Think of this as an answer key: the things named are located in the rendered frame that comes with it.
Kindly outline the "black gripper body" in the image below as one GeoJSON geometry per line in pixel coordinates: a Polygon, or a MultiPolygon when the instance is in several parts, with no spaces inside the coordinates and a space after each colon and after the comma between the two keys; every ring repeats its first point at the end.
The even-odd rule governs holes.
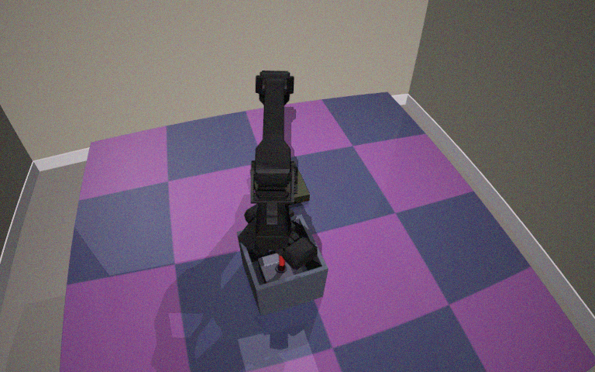
{"type": "MultiPolygon", "coordinates": [[[[256,214],[258,208],[259,206],[256,204],[246,210],[244,216],[247,222],[254,220],[253,213],[256,214]]],[[[289,241],[285,247],[281,248],[283,250],[282,256],[293,270],[298,270],[318,255],[318,248],[307,237],[300,238],[299,235],[293,232],[296,229],[296,225],[291,222],[294,212],[289,208],[287,214],[289,241]]]]}

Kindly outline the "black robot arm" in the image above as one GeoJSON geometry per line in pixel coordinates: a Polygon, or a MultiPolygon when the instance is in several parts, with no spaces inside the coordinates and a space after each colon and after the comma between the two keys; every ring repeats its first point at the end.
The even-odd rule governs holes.
{"type": "Polygon", "coordinates": [[[298,192],[298,168],[284,140],[284,105],[294,93],[294,77],[288,71],[262,71],[256,75],[256,93],[264,105],[263,139],[250,168],[250,204],[259,208],[239,234],[239,241],[259,256],[279,250],[289,241],[287,212],[298,192]],[[285,188],[290,181],[291,193],[285,188]]]}

